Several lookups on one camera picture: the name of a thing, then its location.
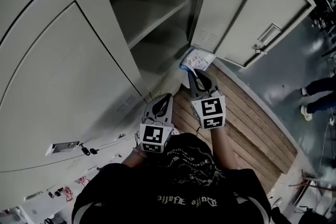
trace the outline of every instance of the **locker lock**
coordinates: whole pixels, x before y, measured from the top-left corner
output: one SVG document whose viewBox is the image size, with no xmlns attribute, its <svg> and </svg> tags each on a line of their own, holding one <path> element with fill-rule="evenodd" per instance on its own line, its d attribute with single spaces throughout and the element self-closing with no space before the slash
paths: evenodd
<svg viewBox="0 0 336 224">
<path fill-rule="evenodd" d="M 81 143 L 79 146 L 81 147 L 81 150 L 83 151 L 83 153 L 87 156 L 89 156 L 90 154 L 93 154 L 93 155 L 98 154 L 99 150 L 96 150 L 94 148 L 91 148 L 90 150 L 88 150 L 86 147 L 84 147 L 83 143 Z"/>
<path fill-rule="evenodd" d="M 261 50 L 261 46 L 258 45 L 258 44 L 255 44 L 255 45 L 253 46 L 253 48 L 254 48 L 254 51 L 256 52 L 256 54 L 261 54 L 261 55 L 266 55 L 266 54 L 267 54 L 266 51 L 262 51 L 262 50 Z"/>
</svg>

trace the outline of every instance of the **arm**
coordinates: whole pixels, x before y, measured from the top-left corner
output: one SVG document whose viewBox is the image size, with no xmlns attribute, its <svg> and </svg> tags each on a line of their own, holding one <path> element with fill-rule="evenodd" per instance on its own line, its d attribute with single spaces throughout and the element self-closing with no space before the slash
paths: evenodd
<svg viewBox="0 0 336 224">
<path fill-rule="evenodd" d="M 122 164 L 127 165 L 129 168 L 133 168 L 139 166 L 143 163 L 146 154 L 141 150 L 140 145 L 138 145 L 130 155 L 126 157 L 126 159 L 122 162 Z"/>
<path fill-rule="evenodd" d="M 237 169 L 237 160 L 223 127 L 211 129 L 214 157 L 221 168 Z"/>
</svg>

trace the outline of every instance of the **jeans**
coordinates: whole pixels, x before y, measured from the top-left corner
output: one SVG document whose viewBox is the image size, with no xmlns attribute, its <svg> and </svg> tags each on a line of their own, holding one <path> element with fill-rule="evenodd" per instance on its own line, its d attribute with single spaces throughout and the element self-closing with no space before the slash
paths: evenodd
<svg viewBox="0 0 336 224">
<path fill-rule="evenodd" d="M 326 110 L 336 106 L 336 76 L 332 78 L 325 78 L 313 81 L 306 87 L 306 92 L 308 95 L 313 95 L 318 92 L 324 91 L 334 91 L 319 100 L 309 103 L 307 105 L 307 113 L 313 114 L 319 110 Z"/>
</svg>

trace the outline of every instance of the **wooden floor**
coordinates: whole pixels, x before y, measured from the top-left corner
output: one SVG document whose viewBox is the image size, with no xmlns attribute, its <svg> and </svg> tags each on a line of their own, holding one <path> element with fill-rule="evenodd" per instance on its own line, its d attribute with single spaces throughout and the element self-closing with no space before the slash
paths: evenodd
<svg viewBox="0 0 336 224">
<path fill-rule="evenodd" d="M 237 158 L 238 168 L 253 169 L 268 193 L 281 173 L 286 174 L 297 154 L 296 149 L 270 117 L 230 78 L 214 65 L 213 74 L 225 95 L 225 130 Z M 173 124 L 181 132 L 196 134 L 199 124 L 193 115 L 189 89 L 182 86 L 174 96 Z M 198 137 L 212 148 L 209 130 Z"/>
</svg>

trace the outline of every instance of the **gray floor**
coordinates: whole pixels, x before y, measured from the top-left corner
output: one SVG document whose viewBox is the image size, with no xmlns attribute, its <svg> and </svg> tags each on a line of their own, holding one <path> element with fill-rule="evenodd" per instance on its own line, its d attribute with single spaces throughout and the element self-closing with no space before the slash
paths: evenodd
<svg viewBox="0 0 336 224">
<path fill-rule="evenodd" d="M 321 54 L 333 46 L 330 39 L 329 36 L 325 37 L 320 33 L 312 25 L 312 21 L 306 18 L 267 55 L 247 70 L 223 61 L 280 118 L 316 171 L 319 168 L 324 134 L 331 110 L 316 112 L 311 122 L 305 121 L 299 111 L 300 105 L 316 100 L 326 93 L 302 97 L 300 88 L 311 81 L 331 76 L 335 68 L 333 61 L 328 57 L 321 58 Z M 332 170 L 327 168 L 330 167 L 332 160 L 330 134 L 335 136 L 334 129 L 331 131 L 327 130 L 320 169 L 320 174 L 330 176 Z"/>
</svg>

